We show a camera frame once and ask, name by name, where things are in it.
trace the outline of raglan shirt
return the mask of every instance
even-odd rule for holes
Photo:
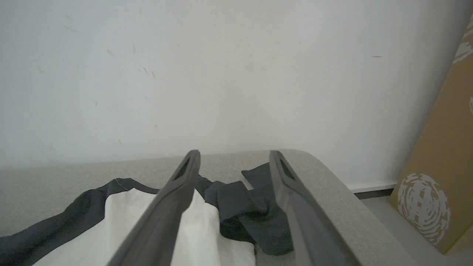
[[[199,177],[171,265],[253,266],[254,244],[271,255],[290,252],[287,218],[272,184],[254,184],[247,190],[240,181]],[[88,190],[64,212],[0,238],[0,265],[106,265],[157,192],[130,178]]]

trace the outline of white baseboard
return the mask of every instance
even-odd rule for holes
[[[365,185],[349,186],[348,188],[353,193],[360,193],[360,192],[394,188],[396,184],[397,184],[397,181],[392,181],[392,182],[385,182],[385,183],[371,183],[371,184],[365,184]]]

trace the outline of white wall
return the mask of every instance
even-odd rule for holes
[[[294,148],[396,181],[472,7],[2,1],[0,167]]]

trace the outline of cardboard box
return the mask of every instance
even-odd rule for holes
[[[440,252],[473,246],[473,20],[390,204]]]

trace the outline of gray floor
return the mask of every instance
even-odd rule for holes
[[[389,205],[388,199],[389,197],[386,196],[361,201],[386,226],[419,266],[473,265],[473,248],[442,255]]]

